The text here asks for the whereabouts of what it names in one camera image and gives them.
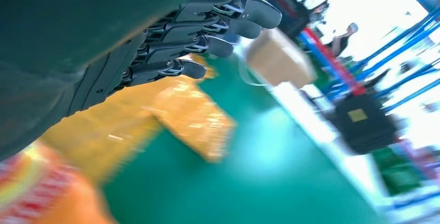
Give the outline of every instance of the factory floor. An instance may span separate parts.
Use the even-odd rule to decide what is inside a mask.
[[[235,57],[200,87],[234,120],[228,154],[208,164],[163,131],[103,187],[121,224],[385,223]]]

